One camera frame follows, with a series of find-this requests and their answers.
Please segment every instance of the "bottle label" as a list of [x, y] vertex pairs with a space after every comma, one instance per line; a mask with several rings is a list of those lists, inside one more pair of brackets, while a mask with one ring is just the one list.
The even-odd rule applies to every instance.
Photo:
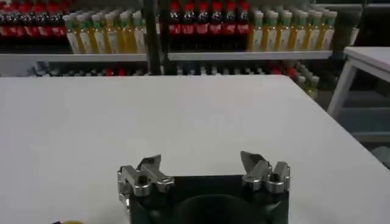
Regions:
[[208, 23], [196, 24], [196, 32], [199, 34], [206, 34], [208, 32]]
[[252, 49], [254, 51], [259, 51], [260, 50], [260, 45], [261, 45], [261, 38], [263, 37], [263, 31], [262, 30], [256, 30], [253, 36], [253, 44], [252, 44]]
[[301, 50], [303, 45], [303, 40], [305, 39], [306, 30], [298, 30], [297, 36], [294, 43], [295, 50]]
[[134, 32], [134, 37], [138, 53], [145, 53], [144, 33], [142, 32], [142, 30], [136, 30]]
[[182, 25], [183, 34], [193, 34], [194, 33], [194, 25]]
[[248, 34], [249, 33], [249, 25], [237, 25], [237, 30], [239, 34]]
[[119, 54], [119, 47], [118, 47], [118, 40], [116, 39], [116, 33], [109, 33], [108, 41], [110, 42], [111, 53]]
[[279, 44], [279, 50], [286, 50], [288, 39], [290, 37], [290, 30], [282, 30], [280, 33], [280, 44]]
[[81, 41], [83, 42], [85, 53], [92, 54], [92, 46], [87, 33], [80, 33]]
[[335, 31], [332, 30], [332, 29], [328, 29], [327, 31], [325, 31], [325, 33], [324, 33], [324, 40], [322, 41], [322, 45], [321, 45], [321, 49], [322, 50], [329, 49], [330, 42], [332, 41], [334, 32]]
[[314, 48], [316, 48], [316, 43], [317, 43], [317, 40], [318, 40], [318, 36], [319, 36], [319, 30], [318, 29], [315, 29], [315, 30], [311, 31], [310, 37], [309, 37], [309, 44], [307, 46], [307, 49], [313, 50]]
[[270, 30], [267, 38], [267, 50], [272, 51], [275, 49], [276, 43], [276, 30]]
[[74, 54], [80, 54], [79, 45], [77, 44], [76, 35], [74, 33], [66, 34], [68, 37], [69, 44], [71, 45], [72, 51]]
[[232, 35], [236, 31], [236, 24], [223, 24], [222, 33], [226, 35]]
[[220, 24], [210, 24], [211, 34], [221, 34], [222, 26]]
[[170, 34], [180, 34], [180, 24], [169, 25]]

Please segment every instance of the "red bottle cap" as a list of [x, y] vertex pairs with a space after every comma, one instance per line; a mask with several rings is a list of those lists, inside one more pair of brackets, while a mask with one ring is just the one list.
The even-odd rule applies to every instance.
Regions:
[[186, 11], [194, 10], [194, 4], [192, 4], [192, 3], [187, 3], [187, 4], [185, 4], [184, 9], [185, 9]]
[[228, 2], [227, 3], [227, 10], [228, 11], [234, 11], [236, 6], [234, 5], [234, 2]]
[[208, 9], [207, 3], [206, 3], [206, 2], [201, 2], [201, 3], [199, 4], [199, 9], [200, 9], [200, 10], [203, 10], [203, 11], [207, 11], [207, 9]]
[[125, 76], [126, 75], [126, 72], [124, 72], [124, 69], [123, 68], [119, 68], [118, 69], [118, 76]]
[[248, 9], [249, 9], [248, 2], [242, 2], [241, 3], [241, 10], [248, 10]]
[[177, 2], [172, 2], [172, 3], [171, 3], [171, 10], [173, 10], [173, 11], [179, 11], [179, 3], [177, 3]]
[[222, 5], [220, 2], [213, 2], [213, 10], [214, 11], [220, 11], [222, 8]]

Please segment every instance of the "store shelf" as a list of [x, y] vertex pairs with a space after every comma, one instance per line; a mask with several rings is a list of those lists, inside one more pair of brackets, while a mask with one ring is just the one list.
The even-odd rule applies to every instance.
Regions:
[[146, 54], [0, 54], [0, 60], [29, 61], [146, 61]]
[[270, 51], [270, 52], [183, 52], [169, 53], [171, 61], [216, 60], [306, 60], [327, 59], [332, 51]]

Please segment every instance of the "white table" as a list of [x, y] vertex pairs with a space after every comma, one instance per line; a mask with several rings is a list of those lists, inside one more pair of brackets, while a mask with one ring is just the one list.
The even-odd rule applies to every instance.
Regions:
[[334, 118], [348, 95], [356, 69], [390, 82], [390, 47], [347, 47], [344, 53], [347, 61], [327, 110]]
[[282, 76], [0, 79], [0, 223], [127, 223], [116, 171], [291, 166], [289, 222], [388, 223], [390, 173]]

